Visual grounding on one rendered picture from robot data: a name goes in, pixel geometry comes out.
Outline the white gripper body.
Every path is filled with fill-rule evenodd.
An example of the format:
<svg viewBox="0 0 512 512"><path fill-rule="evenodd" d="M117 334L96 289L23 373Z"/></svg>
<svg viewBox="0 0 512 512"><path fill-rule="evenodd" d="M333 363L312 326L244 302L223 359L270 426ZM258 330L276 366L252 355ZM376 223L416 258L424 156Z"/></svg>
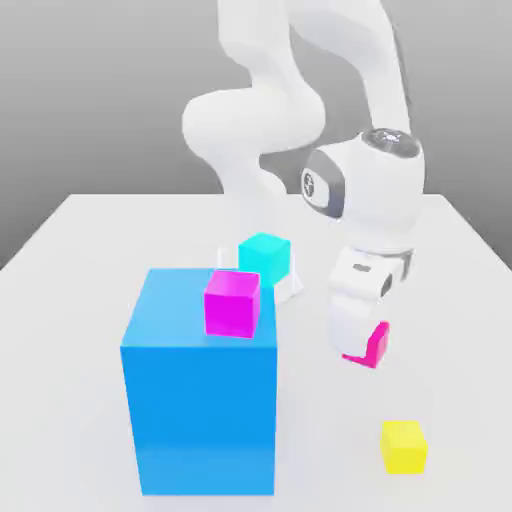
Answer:
<svg viewBox="0 0 512 512"><path fill-rule="evenodd" d="M365 355L380 320L376 310L391 288L391 270L379 256L344 247L329 276L330 334L345 355Z"/></svg>

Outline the small pink cube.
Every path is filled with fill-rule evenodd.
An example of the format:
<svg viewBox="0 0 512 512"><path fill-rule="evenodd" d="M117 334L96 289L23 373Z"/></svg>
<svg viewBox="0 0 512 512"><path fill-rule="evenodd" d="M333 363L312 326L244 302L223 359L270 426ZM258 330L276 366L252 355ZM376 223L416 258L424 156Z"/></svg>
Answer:
<svg viewBox="0 0 512 512"><path fill-rule="evenodd" d="M370 336L366 353L362 357L343 354L342 358L367 368L375 369L382 360L388 346L390 323L380 322Z"/></svg>

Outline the small cyan cube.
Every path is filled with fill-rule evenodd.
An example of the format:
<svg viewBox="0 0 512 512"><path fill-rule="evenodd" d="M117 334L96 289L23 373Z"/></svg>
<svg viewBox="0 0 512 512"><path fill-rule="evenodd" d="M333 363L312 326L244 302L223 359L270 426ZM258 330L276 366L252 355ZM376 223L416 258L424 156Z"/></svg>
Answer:
<svg viewBox="0 0 512 512"><path fill-rule="evenodd" d="M291 243L268 233L257 233L238 246L238 268L258 273L261 287L273 287L290 272Z"/></svg>

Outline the small magenta cube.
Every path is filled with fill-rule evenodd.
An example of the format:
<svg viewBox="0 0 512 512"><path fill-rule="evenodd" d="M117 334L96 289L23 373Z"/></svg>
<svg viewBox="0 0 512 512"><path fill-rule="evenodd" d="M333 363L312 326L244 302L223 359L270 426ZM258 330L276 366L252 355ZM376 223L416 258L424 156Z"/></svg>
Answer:
<svg viewBox="0 0 512 512"><path fill-rule="evenodd" d="M260 275L214 270L203 303L207 335L250 339L260 315Z"/></svg>

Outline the small yellow cube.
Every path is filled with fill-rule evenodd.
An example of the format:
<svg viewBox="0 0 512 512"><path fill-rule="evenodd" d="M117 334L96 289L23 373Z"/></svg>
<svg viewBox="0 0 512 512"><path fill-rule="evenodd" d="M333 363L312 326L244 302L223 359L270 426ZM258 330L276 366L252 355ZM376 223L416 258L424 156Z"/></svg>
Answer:
<svg viewBox="0 0 512 512"><path fill-rule="evenodd" d="M384 421L380 449L385 469L389 474L422 474L424 472L428 444L418 421Z"/></svg>

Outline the large blue box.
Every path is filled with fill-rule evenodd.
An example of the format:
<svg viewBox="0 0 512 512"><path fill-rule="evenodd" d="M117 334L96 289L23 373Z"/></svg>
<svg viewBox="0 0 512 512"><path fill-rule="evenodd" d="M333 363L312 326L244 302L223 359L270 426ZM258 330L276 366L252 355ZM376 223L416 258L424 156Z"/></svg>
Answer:
<svg viewBox="0 0 512 512"><path fill-rule="evenodd" d="M251 339L209 336L212 269L148 272L120 345L141 492L271 495L278 345L271 290Z"/></svg>

